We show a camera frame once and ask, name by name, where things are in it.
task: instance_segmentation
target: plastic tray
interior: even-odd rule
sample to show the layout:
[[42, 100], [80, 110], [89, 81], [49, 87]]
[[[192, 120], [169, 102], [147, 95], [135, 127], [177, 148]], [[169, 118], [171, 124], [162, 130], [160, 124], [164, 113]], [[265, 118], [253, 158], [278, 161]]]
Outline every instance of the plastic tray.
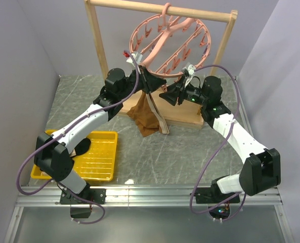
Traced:
[[[51, 134], [56, 130], [46, 130]], [[73, 158], [73, 169], [86, 181], [111, 181], [114, 175], [114, 165], [117, 149], [117, 132], [93, 131], [87, 136], [91, 140], [89, 150]], [[31, 172], [33, 179], [50, 179], [36, 165]]]

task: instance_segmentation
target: brown towel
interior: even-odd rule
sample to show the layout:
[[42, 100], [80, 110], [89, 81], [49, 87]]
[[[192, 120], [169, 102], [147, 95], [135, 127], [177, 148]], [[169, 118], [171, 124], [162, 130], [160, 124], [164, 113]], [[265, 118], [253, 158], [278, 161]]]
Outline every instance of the brown towel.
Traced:
[[143, 137], [147, 137], [157, 131], [160, 131], [162, 134], [169, 133], [167, 124], [150, 94], [142, 92], [136, 106], [132, 107], [127, 114], [135, 120], [135, 124], [139, 127]]

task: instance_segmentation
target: wooden rack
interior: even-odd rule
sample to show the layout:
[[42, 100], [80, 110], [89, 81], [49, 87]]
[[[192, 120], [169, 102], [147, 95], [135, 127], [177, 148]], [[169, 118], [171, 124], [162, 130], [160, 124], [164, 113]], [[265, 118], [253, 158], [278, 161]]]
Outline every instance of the wooden rack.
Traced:
[[[157, 4], [147, 4], [123, 0], [84, 0], [85, 9], [87, 11], [88, 20], [91, 26], [91, 30], [94, 37], [95, 47], [97, 51], [97, 56], [99, 59], [99, 64], [101, 67], [103, 78], [107, 77], [108, 65], [105, 55], [105, 50], [103, 46], [103, 41], [101, 38], [101, 33], [99, 29], [99, 23], [97, 19], [97, 13], [95, 6], [98, 7], [108, 7], [116, 9], [134, 10], [139, 12], [161, 14], [164, 5]], [[213, 64], [219, 64], [221, 62], [222, 56], [224, 54], [227, 42], [231, 35], [233, 26], [237, 18], [237, 11], [232, 10], [230, 14], [211, 12], [197, 9], [186, 9], [171, 6], [167, 10], [167, 15], [181, 16], [187, 18], [196, 18], [202, 20], [224, 22], [226, 23], [226, 28], [222, 36], [217, 54], [215, 56]], [[216, 73], [216, 68], [212, 68], [210, 75]], [[199, 105], [184, 101], [180, 106], [171, 107], [163, 99], [159, 98], [160, 91], [156, 91], [152, 94], [156, 106], [160, 110], [161, 114], [164, 116], [168, 125], [177, 125], [191, 128], [200, 129], [203, 125], [203, 119], [199, 114]], [[127, 101], [124, 102], [124, 107], [120, 111], [120, 114], [126, 115], [131, 107], [135, 106], [140, 97], [140, 92], [134, 94]]]

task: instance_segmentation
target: gray wall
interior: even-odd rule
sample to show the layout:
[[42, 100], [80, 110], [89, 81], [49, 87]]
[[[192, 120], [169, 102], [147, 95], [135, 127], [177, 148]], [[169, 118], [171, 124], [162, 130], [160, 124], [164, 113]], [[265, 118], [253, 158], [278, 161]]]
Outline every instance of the gray wall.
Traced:
[[17, 170], [45, 127], [57, 83], [17, 1], [0, 1], [0, 242], [18, 194]]
[[277, 4], [239, 85], [254, 135], [281, 154], [279, 190], [300, 242], [300, 1]]
[[[154, 4], [166, 3], [163, 0], [138, 1]], [[178, 7], [226, 13], [232, 9], [239, 11], [234, 31], [222, 61], [222, 64], [236, 75], [240, 72], [277, 1], [171, 0], [170, 3]], [[59, 74], [101, 73], [83, 0], [18, 0], [18, 2], [36, 30]], [[128, 48], [128, 42], [134, 28], [151, 15], [134, 11], [98, 8], [98, 18], [109, 68], [127, 67], [124, 63], [125, 57], [121, 54], [122, 50]], [[110, 21], [115, 21], [115, 24], [109, 24]], [[225, 29], [225, 23], [206, 21], [206, 24], [212, 37], [211, 55], [206, 63], [212, 63]], [[194, 58], [200, 57], [201, 54], [202, 52], [197, 51]], [[158, 62], [166, 59], [163, 56], [158, 58]]]

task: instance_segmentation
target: gray marble surface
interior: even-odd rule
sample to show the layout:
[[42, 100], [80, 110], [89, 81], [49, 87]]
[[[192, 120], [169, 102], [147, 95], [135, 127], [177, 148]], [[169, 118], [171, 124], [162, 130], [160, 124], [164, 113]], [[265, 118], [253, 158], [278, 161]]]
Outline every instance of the gray marble surface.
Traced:
[[[232, 82], [222, 77], [223, 101], [236, 108]], [[46, 129], [60, 129], [84, 112], [97, 97], [103, 80], [100, 76], [62, 76]], [[134, 121], [116, 116], [98, 130], [118, 132], [118, 151], [114, 178], [102, 184], [188, 184], [198, 175], [223, 138], [204, 125], [203, 129], [170, 126], [170, 134], [159, 132], [143, 138]], [[242, 162], [231, 146], [226, 145], [215, 157], [201, 182], [236, 174]]]

